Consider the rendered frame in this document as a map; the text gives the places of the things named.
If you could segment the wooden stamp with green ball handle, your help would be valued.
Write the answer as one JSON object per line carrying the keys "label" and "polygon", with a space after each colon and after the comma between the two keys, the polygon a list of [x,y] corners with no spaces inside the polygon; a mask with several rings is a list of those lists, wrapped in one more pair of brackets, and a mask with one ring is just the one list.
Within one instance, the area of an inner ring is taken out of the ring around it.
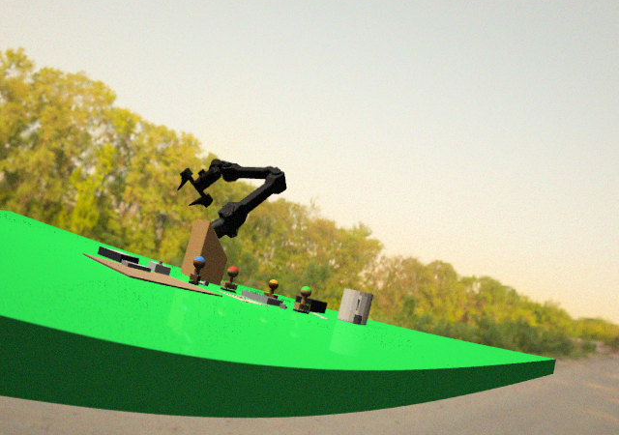
{"label": "wooden stamp with green ball handle", "polygon": [[[294,310],[294,311],[298,311],[298,312],[302,312],[302,313],[309,314],[309,313],[310,313],[310,307],[311,307],[311,305],[306,304],[306,301],[307,301],[307,297],[309,297],[309,296],[310,296],[310,294],[311,294],[311,289],[310,289],[309,287],[305,286],[305,287],[303,287],[303,288],[301,289],[301,292],[300,292],[300,293],[301,293],[301,295],[302,295],[302,300],[301,300],[301,302],[300,302],[300,303],[295,303],[294,307],[295,307],[296,309],[293,309],[293,310]],[[299,310],[299,309],[301,309],[301,310]],[[305,310],[305,311],[304,311],[304,310]]]}

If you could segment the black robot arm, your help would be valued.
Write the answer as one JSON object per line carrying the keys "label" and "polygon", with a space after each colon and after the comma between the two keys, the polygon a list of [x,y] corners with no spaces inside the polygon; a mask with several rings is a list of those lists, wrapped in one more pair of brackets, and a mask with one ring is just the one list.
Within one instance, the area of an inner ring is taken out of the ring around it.
{"label": "black robot arm", "polygon": [[265,179],[264,184],[239,202],[229,201],[218,211],[220,218],[211,221],[218,239],[224,235],[233,238],[238,236],[238,228],[246,221],[248,213],[272,194],[280,194],[286,190],[284,172],[278,167],[258,166],[242,167],[238,163],[221,159],[214,159],[205,172],[199,170],[199,177],[204,174],[205,179],[213,184],[221,178],[225,182],[236,181],[239,178]]}

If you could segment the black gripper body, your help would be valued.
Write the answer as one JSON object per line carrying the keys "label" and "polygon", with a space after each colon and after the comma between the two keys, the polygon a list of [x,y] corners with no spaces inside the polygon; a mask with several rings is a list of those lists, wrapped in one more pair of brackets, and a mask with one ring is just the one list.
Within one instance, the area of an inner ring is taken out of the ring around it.
{"label": "black gripper body", "polygon": [[185,181],[189,180],[194,186],[194,188],[196,189],[196,191],[198,191],[201,194],[201,203],[204,205],[204,207],[205,208],[209,207],[210,204],[213,202],[213,198],[210,196],[210,193],[205,194],[203,190],[205,190],[212,184],[210,184],[205,179],[204,174],[195,180],[192,177],[192,172],[190,171],[190,169],[186,168],[182,173],[180,173],[180,175]]}

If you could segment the beige mug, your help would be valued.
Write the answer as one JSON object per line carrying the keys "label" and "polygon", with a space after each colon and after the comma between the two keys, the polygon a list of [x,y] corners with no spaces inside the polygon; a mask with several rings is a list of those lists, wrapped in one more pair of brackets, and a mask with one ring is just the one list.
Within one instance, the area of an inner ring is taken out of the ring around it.
{"label": "beige mug", "polygon": [[344,288],[338,319],[356,325],[365,325],[368,320],[373,295]]}

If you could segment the cream inspection card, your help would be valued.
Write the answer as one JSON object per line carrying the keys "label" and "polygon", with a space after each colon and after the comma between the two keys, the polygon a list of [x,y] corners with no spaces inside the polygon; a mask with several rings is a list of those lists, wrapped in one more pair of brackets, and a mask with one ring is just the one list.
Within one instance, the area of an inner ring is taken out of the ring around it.
{"label": "cream inspection card", "polygon": [[251,300],[245,299],[244,297],[241,297],[241,296],[237,296],[237,295],[233,295],[233,294],[228,294],[228,293],[225,293],[225,292],[222,292],[222,291],[219,291],[219,290],[216,290],[216,291],[218,291],[218,292],[220,292],[220,293],[223,293],[223,294],[225,294],[225,295],[227,295],[227,296],[230,296],[230,297],[233,297],[233,298],[239,299],[240,301],[243,301],[243,302],[252,303],[252,304],[257,304],[257,305],[265,305],[265,304],[259,304],[259,303],[256,303],[256,302],[254,302],[254,301],[251,301]]}

